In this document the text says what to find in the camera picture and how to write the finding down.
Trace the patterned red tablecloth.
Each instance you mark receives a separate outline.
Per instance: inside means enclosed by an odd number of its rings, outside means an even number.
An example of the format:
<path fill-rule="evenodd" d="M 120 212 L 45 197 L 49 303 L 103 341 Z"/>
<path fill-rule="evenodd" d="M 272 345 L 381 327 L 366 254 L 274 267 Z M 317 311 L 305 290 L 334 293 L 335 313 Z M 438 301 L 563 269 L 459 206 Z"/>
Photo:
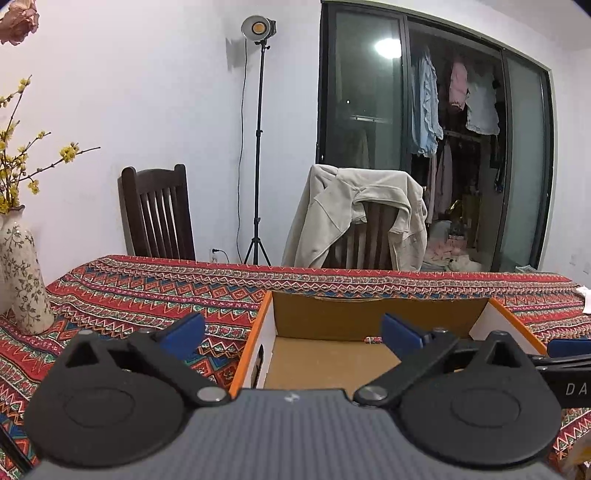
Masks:
<path fill-rule="evenodd" d="M 213 265 L 111 255 L 79 266 L 48 287 L 55 324 L 43 334 L 17 331 L 1 319 L 1 423 L 25 453 L 32 445 L 23 413 L 34 390 L 81 329 L 120 338 L 142 327 L 162 328 L 189 313 L 204 315 L 204 344 L 188 363 L 222 385 L 235 379 L 256 313 L 267 292 L 304 299 L 417 301 L 494 299 L 541 342 L 590 332 L 573 281 L 552 273 L 432 273 L 314 270 Z"/>

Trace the white tissue paper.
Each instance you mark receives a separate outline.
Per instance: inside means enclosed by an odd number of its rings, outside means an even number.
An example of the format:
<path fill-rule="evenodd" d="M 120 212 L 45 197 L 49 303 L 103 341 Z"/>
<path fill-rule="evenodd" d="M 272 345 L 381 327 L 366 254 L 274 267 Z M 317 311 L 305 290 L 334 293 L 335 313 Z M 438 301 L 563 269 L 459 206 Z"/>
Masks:
<path fill-rule="evenodd" d="M 579 286 L 576 288 L 576 293 L 584 300 L 583 313 L 585 315 L 591 314 L 591 289 L 586 286 Z"/>

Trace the orange cardboard box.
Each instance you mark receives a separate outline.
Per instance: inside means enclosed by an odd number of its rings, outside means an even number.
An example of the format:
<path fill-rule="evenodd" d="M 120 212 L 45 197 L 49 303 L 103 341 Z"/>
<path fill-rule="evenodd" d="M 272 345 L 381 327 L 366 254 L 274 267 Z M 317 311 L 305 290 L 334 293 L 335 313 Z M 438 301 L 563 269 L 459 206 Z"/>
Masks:
<path fill-rule="evenodd" d="M 399 357 L 380 343 L 393 314 L 424 331 L 444 327 L 483 340 L 506 330 L 529 354 L 545 345 L 495 299 L 331 298 L 267 292 L 238 362 L 229 393 L 242 389 L 342 389 L 353 394 Z"/>

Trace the chair with beige jacket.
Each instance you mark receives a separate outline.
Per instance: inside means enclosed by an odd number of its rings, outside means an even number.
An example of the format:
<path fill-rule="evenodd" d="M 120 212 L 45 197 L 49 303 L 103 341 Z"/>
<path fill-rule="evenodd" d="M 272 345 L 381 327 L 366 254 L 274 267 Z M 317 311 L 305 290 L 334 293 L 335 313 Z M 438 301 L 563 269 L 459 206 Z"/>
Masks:
<path fill-rule="evenodd" d="M 380 203 L 363 202 L 366 221 L 356 221 L 329 247 L 324 268 L 392 270 L 389 232 L 399 210 Z"/>

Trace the dark wooden chair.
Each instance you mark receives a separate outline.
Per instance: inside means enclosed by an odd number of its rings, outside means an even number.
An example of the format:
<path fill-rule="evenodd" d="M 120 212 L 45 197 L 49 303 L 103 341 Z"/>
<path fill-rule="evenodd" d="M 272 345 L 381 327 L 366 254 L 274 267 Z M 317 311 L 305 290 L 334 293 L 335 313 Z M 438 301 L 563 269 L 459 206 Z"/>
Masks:
<path fill-rule="evenodd" d="M 133 254 L 193 261 L 185 166 L 140 171 L 128 166 L 120 180 Z"/>

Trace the white floral ceramic vase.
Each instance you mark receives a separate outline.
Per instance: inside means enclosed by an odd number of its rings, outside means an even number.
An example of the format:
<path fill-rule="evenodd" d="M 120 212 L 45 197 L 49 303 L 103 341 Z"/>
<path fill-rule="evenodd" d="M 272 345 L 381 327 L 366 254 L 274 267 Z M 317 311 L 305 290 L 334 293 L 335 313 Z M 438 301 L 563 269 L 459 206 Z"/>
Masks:
<path fill-rule="evenodd" d="M 24 335 L 37 335 L 53 325 L 54 315 L 24 212 L 19 206 L 2 216 L 1 266 L 15 326 Z"/>

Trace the beige jacket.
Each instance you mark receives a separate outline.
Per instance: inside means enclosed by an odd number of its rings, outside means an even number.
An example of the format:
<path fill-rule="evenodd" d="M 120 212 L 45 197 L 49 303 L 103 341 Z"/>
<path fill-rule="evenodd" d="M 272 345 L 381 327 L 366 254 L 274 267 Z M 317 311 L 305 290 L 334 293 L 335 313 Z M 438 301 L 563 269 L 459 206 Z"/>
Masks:
<path fill-rule="evenodd" d="M 428 209 L 423 187 L 400 170 L 338 168 L 315 164 L 290 226 L 281 264 L 320 268 L 329 247 L 353 224 L 365 223 L 363 203 L 394 208 L 397 217 L 388 230 L 388 251 L 394 269 L 421 269 L 428 238 Z"/>

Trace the light blue hanging shirt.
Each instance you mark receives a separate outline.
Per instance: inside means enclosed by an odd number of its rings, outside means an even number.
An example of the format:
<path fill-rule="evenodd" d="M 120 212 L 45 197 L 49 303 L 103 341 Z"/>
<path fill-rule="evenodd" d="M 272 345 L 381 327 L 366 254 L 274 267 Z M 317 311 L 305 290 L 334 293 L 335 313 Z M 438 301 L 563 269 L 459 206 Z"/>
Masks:
<path fill-rule="evenodd" d="M 412 61 L 411 74 L 412 153 L 432 157 L 444 132 L 439 123 L 437 72 L 427 45 Z"/>

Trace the dark framed glass door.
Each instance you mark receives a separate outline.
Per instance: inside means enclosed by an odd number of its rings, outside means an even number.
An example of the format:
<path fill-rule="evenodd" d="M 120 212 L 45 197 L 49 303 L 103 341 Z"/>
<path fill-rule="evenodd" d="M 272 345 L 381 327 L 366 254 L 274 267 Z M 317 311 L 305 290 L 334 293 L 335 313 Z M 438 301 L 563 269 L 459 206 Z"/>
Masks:
<path fill-rule="evenodd" d="M 424 263 L 536 269 L 550 210 L 549 71 L 423 14 L 321 7 L 318 163 L 401 170 L 424 189 Z"/>

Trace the white hanging garment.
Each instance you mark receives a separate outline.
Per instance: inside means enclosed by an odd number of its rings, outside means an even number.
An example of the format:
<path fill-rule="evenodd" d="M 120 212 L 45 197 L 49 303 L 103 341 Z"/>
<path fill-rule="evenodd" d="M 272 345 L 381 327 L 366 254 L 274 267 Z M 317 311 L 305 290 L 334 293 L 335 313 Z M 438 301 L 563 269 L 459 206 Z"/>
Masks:
<path fill-rule="evenodd" d="M 493 82 L 494 75 L 490 71 L 480 75 L 474 69 L 468 70 L 466 127 L 480 135 L 497 136 L 500 133 Z"/>

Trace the yellow flower branches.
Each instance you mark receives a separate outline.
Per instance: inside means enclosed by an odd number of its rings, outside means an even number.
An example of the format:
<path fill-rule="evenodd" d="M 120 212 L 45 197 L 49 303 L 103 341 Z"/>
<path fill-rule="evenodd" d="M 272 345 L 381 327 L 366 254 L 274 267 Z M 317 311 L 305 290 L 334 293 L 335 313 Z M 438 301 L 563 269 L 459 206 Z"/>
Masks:
<path fill-rule="evenodd" d="M 40 192 L 38 177 L 49 170 L 55 169 L 62 164 L 73 163 L 81 155 L 95 152 L 99 146 L 81 148 L 78 142 L 70 142 L 63 146 L 58 153 L 58 158 L 42 167 L 29 167 L 29 156 L 31 149 L 51 135 L 50 131 L 41 130 L 30 140 L 18 147 L 12 148 L 11 143 L 14 134 L 21 121 L 17 113 L 23 97 L 31 85 L 32 76 L 22 78 L 17 88 L 6 96 L 1 97 L 1 111 L 7 110 L 10 115 L 5 122 L 1 123 L 1 214 L 7 215 L 24 207 L 21 203 L 21 185 L 33 194 Z"/>

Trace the pink hanging garment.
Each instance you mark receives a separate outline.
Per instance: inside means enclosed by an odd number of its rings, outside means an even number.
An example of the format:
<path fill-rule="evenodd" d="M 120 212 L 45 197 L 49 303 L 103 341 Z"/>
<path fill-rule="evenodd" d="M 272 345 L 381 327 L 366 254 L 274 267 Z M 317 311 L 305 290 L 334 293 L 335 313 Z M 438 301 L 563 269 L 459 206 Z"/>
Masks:
<path fill-rule="evenodd" d="M 449 86 L 450 107 L 462 111 L 468 95 L 468 70 L 462 61 L 455 61 L 451 70 Z"/>

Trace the studio light on stand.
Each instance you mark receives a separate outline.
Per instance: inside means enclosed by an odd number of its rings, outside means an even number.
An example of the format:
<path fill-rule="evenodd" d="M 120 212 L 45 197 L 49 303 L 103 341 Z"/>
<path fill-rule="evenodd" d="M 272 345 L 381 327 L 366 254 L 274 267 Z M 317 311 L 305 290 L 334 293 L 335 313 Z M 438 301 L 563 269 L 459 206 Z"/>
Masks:
<path fill-rule="evenodd" d="M 276 21 L 262 15 L 252 15 L 242 22 L 242 35 L 247 41 L 259 47 L 259 78 L 257 78 L 257 103 L 256 103 L 256 153 L 254 153 L 254 186 L 253 186 L 253 234 L 249 242 L 243 263 L 259 266 L 259 257 L 270 266 L 270 257 L 263 247 L 260 238 L 260 164 L 262 163 L 262 136 L 263 136 L 263 83 L 264 68 L 266 68 L 266 51 L 270 49 L 269 40 L 276 34 Z"/>

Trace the dried pink roses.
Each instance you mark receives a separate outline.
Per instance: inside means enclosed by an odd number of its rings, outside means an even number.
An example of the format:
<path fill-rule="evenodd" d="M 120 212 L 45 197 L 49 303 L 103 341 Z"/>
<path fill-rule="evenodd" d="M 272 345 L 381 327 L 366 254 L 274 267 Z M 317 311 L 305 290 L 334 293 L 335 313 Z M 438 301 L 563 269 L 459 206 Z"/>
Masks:
<path fill-rule="evenodd" d="M 2 44 L 21 44 L 39 26 L 39 13 L 35 0 L 13 0 L 1 18 L 0 40 Z"/>

